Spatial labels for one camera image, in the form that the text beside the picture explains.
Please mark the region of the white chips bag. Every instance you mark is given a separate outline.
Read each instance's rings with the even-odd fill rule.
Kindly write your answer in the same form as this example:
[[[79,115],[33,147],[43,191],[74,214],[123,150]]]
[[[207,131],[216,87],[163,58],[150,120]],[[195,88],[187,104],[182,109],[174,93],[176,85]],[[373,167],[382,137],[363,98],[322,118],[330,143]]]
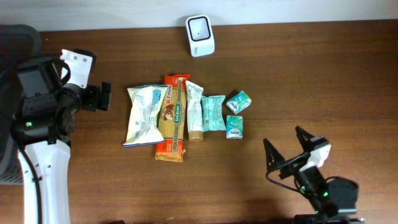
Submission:
[[[132,107],[124,147],[147,146],[164,142],[157,118],[168,85],[146,84],[128,88]]]

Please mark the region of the teal tissue pack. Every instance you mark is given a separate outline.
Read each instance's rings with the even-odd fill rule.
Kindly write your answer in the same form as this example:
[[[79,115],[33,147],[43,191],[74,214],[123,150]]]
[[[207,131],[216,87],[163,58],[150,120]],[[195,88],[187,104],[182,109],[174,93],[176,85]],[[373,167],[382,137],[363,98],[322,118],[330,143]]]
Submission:
[[[242,139],[243,138],[243,117],[227,115],[226,117],[226,138]]]
[[[244,92],[240,91],[226,102],[226,106],[234,113],[239,114],[252,103],[252,99]]]

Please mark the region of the white cream tube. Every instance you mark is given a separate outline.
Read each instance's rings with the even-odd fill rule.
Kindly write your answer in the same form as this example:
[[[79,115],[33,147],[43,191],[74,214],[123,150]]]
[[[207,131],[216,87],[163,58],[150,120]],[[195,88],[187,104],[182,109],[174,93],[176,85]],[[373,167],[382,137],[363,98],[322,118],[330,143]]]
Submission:
[[[190,141],[203,140],[203,116],[201,108],[201,96],[203,88],[186,81],[187,88],[187,125]]]

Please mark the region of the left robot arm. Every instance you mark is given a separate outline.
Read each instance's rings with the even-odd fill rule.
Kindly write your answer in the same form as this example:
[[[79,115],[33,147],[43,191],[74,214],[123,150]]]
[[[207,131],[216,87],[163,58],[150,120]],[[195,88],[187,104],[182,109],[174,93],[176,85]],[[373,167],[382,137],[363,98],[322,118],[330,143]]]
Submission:
[[[68,165],[75,115],[106,111],[111,84],[90,85],[96,57],[64,50],[1,70],[1,184],[24,190],[26,223],[69,223]]]

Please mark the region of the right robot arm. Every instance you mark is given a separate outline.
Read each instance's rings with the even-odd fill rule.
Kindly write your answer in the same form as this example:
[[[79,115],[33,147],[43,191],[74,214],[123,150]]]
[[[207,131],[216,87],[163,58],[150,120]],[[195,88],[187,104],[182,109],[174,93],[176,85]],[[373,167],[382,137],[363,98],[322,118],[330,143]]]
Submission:
[[[303,153],[284,159],[268,139],[264,139],[267,160],[266,179],[279,187],[297,192],[313,207],[315,213],[295,215],[292,223],[364,223],[353,218],[357,213],[359,185],[339,176],[325,178],[319,168],[329,156],[331,144],[323,136],[314,136],[295,127]]]

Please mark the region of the teal wet wipes packet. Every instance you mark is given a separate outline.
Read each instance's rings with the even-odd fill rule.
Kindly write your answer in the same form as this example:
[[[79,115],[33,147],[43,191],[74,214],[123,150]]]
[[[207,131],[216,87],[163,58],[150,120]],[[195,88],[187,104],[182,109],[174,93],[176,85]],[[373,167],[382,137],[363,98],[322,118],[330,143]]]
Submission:
[[[226,131],[226,125],[222,114],[224,95],[202,96],[203,132]]]

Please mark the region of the San Remo spaghetti packet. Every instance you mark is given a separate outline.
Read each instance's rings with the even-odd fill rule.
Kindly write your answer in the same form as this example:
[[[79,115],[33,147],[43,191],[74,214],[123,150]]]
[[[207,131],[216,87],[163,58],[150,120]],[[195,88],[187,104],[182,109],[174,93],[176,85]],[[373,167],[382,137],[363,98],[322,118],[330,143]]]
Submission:
[[[156,145],[155,160],[183,162],[183,136],[187,107],[186,81],[190,75],[166,75],[167,90],[159,112],[159,131],[164,142]]]

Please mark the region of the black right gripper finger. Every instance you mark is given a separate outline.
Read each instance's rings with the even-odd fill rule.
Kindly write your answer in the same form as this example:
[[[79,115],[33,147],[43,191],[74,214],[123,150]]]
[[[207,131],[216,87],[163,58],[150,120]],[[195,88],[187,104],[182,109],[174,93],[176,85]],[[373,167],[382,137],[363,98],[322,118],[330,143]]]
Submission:
[[[301,144],[303,150],[305,152],[312,151],[314,146],[313,146],[311,139],[314,138],[314,135],[306,132],[300,126],[296,126],[295,131],[296,131],[297,139],[298,139],[299,143]]]
[[[264,138],[263,143],[266,152],[267,171],[272,172],[274,170],[279,170],[280,166],[285,163],[284,157],[267,138]]]

